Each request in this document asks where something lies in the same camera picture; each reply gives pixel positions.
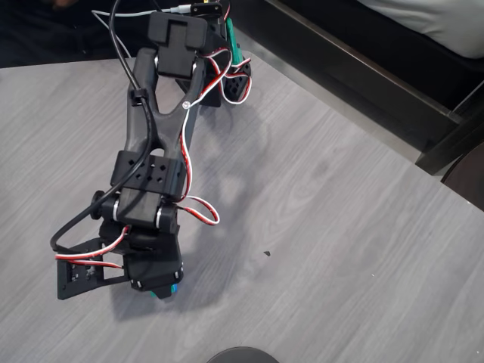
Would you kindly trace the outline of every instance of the black furniture frame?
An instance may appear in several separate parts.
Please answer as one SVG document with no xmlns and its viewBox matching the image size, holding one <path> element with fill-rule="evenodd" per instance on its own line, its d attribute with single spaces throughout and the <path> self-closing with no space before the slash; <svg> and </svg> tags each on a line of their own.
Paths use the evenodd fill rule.
<svg viewBox="0 0 484 363">
<path fill-rule="evenodd" d="M 232 3 L 240 30 L 421 150 L 428 173 L 484 141 L 482 87 L 450 110 L 278 0 Z"/>
</svg>

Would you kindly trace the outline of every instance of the black plastic bracket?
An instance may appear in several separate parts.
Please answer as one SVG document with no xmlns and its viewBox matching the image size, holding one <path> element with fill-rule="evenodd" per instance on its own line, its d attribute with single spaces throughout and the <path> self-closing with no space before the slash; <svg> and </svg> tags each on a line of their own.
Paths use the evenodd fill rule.
<svg viewBox="0 0 484 363">
<path fill-rule="evenodd" d="M 73 249 L 79 253 L 86 253 L 102 248 L 100 238 L 89 240 L 75 246 Z M 102 256 L 94 257 L 94 261 L 102 261 Z M 81 293 L 97 289 L 99 287 L 119 284 L 128 281 L 128 276 L 104 279 L 104 270 L 99 266 L 74 265 L 68 261 L 57 261 L 57 298 L 59 300 L 69 299 Z"/>
<path fill-rule="evenodd" d="M 152 13 L 148 37 L 158 45 L 158 73 L 191 79 L 196 51 L 205 45 L 207 23 L 196 17 Z"/>
<path fill-rule="evenodd" d="M 132 168 L 139 154 L 122 150 L 118 153 L 111 185 L 115 185 Z M 181 160 L 150 155 L 141 168 L 125 184 L 124 188 L 139 191 L 152 191 L 165 196 L 180 194 L 183 186 L 179 180 L 185 180 L 185 165 Z"/>
</svg>

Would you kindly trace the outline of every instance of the white cable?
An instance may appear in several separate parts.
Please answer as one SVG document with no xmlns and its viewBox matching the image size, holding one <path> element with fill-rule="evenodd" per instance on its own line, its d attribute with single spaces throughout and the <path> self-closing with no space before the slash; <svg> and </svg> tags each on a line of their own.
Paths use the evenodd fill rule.
<svg viewBox="0 0 484 363">
<path fill-rule="evenodd" d="M 92 12 L 92 15 L 94 15 L 95 18 L 98 19 L 101 22 L 101 24 L 103 24 L 106 27 L 107 30 L 109 30 L 109 26 L 98 15 L 98 13 L 100 13 L 100 11 L 92 10 L 91 12 Z M 123 42 L 121 42 L 121 39 L 119 38 L 119 36 L 116 36 L 116 39 L 118 39 L 118 42 L 121 44 L 121 47 L 123 47 L 124 52 L 126 53 L 128 58 L 132 58 L 132 56 L 130 55 L 130 53 L 128 51 L 128 48 L 124 45 Z"/>
<path fill-rule="evenodd" d="M 163 13 L 187 14 L 191 11 L 191 5 L 180 5 L 174 8 L 162 9 L 161 11 Z M 105 17 L 110 16 L 110 13 L 107 13 L 106 11 L 91 10 L 91 12 L 97 15 L 104 15 Z M 139 13 L 116 13 L 116 17 L 143 17 L 144 15 L 150 15 L 156 12 L 157 12 L 156 10 L 149 10 L 149 11 L 141 11 Z"/>
<path fill-rule="evenodd" d="M 104 15 L 105 17 L 109 17 L 111 15 L 111 13 L 99 10 L 91 10 L 91 12 L 97 15 Z M 142 17 L 144 15 L 150 15 L 154 12 L 156 12 L 156 10 L 142 11 L 141 13 L 116 13 L 116 17 Z"/>
</svg>

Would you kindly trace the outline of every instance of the black cable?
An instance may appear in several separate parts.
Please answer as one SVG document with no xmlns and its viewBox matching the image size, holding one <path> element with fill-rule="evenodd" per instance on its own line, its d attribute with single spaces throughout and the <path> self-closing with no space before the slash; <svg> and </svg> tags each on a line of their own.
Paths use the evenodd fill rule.
<svg viewBox="0 0 484 363">
<path fill-rule="evenodd" d="M 119 43 L 116 38 L 116 32 L 114 30 L 114 20 L 115 20 L 115 14 L 116 10 L 118 8 L 118 5 L 120 3 L 120 0 L 115 0 L 113 7 L 111 8 L 111 13 L 110 13 L 110 18 L 109 18 L 109 33 L 111 37 L 111 42 L 114 45 L 114 48 L 116 50 L 116 53 L 118 55 L 119 61 L 121 62 L 121 65 L 123 66 L 123 69 L 126 73 L 126 75 L 129 78 L 129 81 L 131 82 L 132 86 L 134 89 L 139 90 L 141 87 L 138 83 L 138 80 L 136 79 L 135 75 L 129 68 L 128 63 L 126 62 L 126 59 L 123 57 L 123 53 L 121 52 L 121 48 L 119 46 Z M 97 200 L 95 203 L 84 209 L 81 213 L 79 213 L 77 216 L 72 218 L 68 223 L 66 223 L 61 229 L 59 229 L 54 236 L 51 238 L 51 247 L 54 251 L 60 250 L 62 253 L 78 253 L 79 251 L 74 251 L 70 250 L 66 247 L 62 247 L 57 244 L 59 239 L 66 234 L 72 227 L 77 225 L 79 222 L 81 222 L 85 217 L 89 216 L 91 212 L 94 212 L 98 210 L 101 205 L 113 194 L 115 194 L 117 191 L 119 191 L 123 185 L 139 170 L 141 167 L 141 164 L 146 160 L 148 155 L 150 155 L 151 152 L 151 144 L 153 141 L 153 125 L 154 125 L 154 116 L 153 112 L 150 109 L 150 106 L 145 98 L 141 99 L 141 106 L 143 107 L 144 114 L 146 116 L 146 126 L 147 126 L 147 143 L 144 146 L 143 153 L 141 156 L 136 160 L 136 163 L 133 165 L 133 167 L 125 174 L 123 177 L 106 193 L 102 195 L 99 200 Z"/>
<path fill-rule="evenodd" d="M 150 0 L 151 4 L 155 8 L 155 10 L 162 11 L 162 8 L 158 5 L 157 0 Z"/>
<path fill-rule="evenodd" d="M 121 0 L 114 0 L 113 7 L 111 8 L 111 12 L 109 14 L 109 35 L 111 38 L 111 42 L 114 45 L 114 50 L 116 51 L 118 59 L 123 66 L 124 72 L 129 78 L 129 82 L 135 90 L 139 90 L 141 87 L 139 86 L 138 80 L 136 79 L 135 75 L 131 71 L 131 68 L 129 68 L 128 62 L 123 56 L 121 46 L 119 45 L 118 39 L 116 37 L 116 30 L 114 29 L 114 21 L 116 20 L 116 12 L 118 10 L 120 2 Z"/>
</svg>

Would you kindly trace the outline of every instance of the round black object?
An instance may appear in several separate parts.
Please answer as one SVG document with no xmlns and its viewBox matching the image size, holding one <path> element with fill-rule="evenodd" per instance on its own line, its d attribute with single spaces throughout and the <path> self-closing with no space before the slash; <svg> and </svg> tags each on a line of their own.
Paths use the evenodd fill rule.
<svg viewBox="0 0 484 363">
<path fill-rule="evenodd" d="M 278 363 L 278 361 L 262 350 L 237 347 L 217 354 L 208 363 Z"/>
<path fill-rule="evenodd" d="M 101 198 L 103 195 L 104 195 L 103 191 L 96 191 L 94 193 L 94 196 L 92 197 L 91 205 L 96 203 L 99 200 L 99 198 Z M 102 217 L 102 215 L 101 215 L 101 208 L 100 207 L 97 210 L 93 210 L 91 212 L 91 218 L 94 219 L 95 221 L 97 221 L 101 217 Z"/>
</svg>

